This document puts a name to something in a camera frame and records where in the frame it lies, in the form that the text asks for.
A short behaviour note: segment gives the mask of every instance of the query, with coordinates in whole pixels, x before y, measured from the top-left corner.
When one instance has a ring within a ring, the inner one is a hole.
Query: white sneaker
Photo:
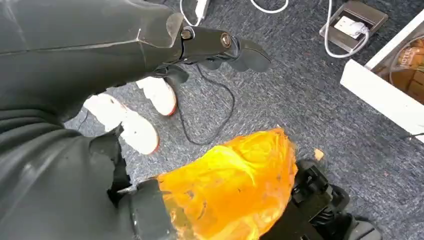
[[[177,97],[172,87],[163,78],[146,77],[135,82],[144,95],[151,101],[156,110],[171,116],[177,109]]]
[[[139,153],[151,154],[159,147],[159,136],[153,125],[113,96],[93,95],[84,102],[84,107],[104,125],[106,132],[122,123],[120,136]]]

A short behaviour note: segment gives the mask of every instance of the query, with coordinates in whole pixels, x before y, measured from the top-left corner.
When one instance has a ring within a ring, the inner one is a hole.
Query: gray carpet
[[[185,0],[187,4],[194,0]],[[424,8],[422,0],[365,0],[389,15],[388,22],[353,58],[369,60]],[[178,10],[177,0],[167,5]],[[268,0],[265,7],[280,6]],[[347,60],[327,56],[319,29],[326,22],[327,0],[292,0],[286,11],[265,14],[249,0],[211,0],[203,26],[227,30],[260,43],[273,58],[265,73],[238,73],[225,65],[207,75],[233,90],[235,111],[210,146],[190,144],[179,116],[159,115],[135,84],[108,92],[150,120],[160,135],[158,152],[140,155],[123,143],[123,154],[134,183],[170,171],[196,159],[212,145],[280,125],[303,155],[314,148],[325,153],[328,178],[350,193],[349,210],[375,221],[384,239],[424,239],[424,144],[401,139],[407,133],[340,85]],[[191,77],[177,89],[189,134],[196,140],[209,136],[229,111],[230,96]],[[76,128],[86,110],[68,122]],[[104,128],[91,115],[81,126],[87,136]]]

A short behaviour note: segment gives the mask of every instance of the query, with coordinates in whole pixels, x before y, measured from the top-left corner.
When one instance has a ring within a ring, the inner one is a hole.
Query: orange plastic bag
[[[179,239],[254,240],[283,214],[296,172],[294,147],[276,128],[215,146],[157,180]]]

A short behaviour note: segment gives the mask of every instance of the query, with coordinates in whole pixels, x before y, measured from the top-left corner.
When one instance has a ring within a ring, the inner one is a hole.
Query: robotic finger
[[[249,69],[265,72],[271,64],[270,57],[260,45],[226,31],[186,26],[181,29],[180,37],[182,54],[174,63],[200,64],[209,70],[217,70],[227,62],[238,72]],[[184,83],[189,76],[175,65],[158,70],[156,77],[166,77],[176,83]]]

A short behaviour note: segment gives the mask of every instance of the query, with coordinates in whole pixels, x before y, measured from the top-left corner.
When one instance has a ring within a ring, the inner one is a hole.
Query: black mechanical part
[[[302,160],[291,199],[281,218],[261,240],[381,240],[375,226],[356,220],[345,208],[349,195],[329,184],[317,163]]]
[[[182,40],[181,61],[184,64],[200,63],[210,70],[216,70],[222,62],[228,62],[239,72],[248,69],[264,72],[271,65],[270,57],[260,45],[231,36],[228,32],[186,26],[181,35],[187,38]]]

